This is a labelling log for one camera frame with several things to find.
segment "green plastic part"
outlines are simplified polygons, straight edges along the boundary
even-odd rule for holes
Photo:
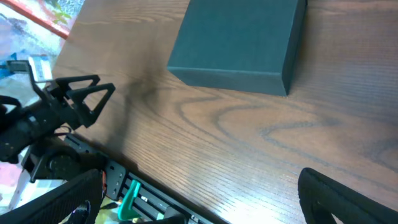
[[[141,187],[141,183],[133,180],[130,185],[130,189],[127,191],[127,194],[124,196],[122,205],[119,207],[118,218],[121,221],[132,220],[133,218],[141,217],[136,211],[132,209],[132,204],[134,199],[136,199],[139,189]]]

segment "box lid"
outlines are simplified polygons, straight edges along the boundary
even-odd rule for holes
[[[281,75],[299,0],[191,0],[168,68]]]

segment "dark teal box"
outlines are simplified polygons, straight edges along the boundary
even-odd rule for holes
[[[191,0],[167,69],[187,85],[286,96],[306,0]]]

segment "black mount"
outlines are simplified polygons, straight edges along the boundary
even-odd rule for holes
[[[7,61],[7,69],[13,73],[27,73],[33,90],[40,100],[33,105],[22,108],[17,99],[0,96],[0,161],[18,163],[17,155],[23,148],[34,142],[51,136],[62,124],[67,123],[72,129],[84,125],[86,128],[95,123],[115,87],[112,83],[97,85],[97,75],[82,77],[57,78],[49,81],[43,91],[36,85],[32,67],[28,60]],[[72,90],[72,82],[92,80],[86,88]],[[106,94],[93,110],[84,103],[92,93],[106,90]],[[14,105],[7,113],[4,105]]]

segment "wood grain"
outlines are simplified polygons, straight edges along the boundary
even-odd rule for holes
[[[398,210],[397,1],[309,0],[287,98],[166,71],[187,5],[86,0],[54,73],[116,92],[79,133],[231,223],[304,223],[304,167]]]

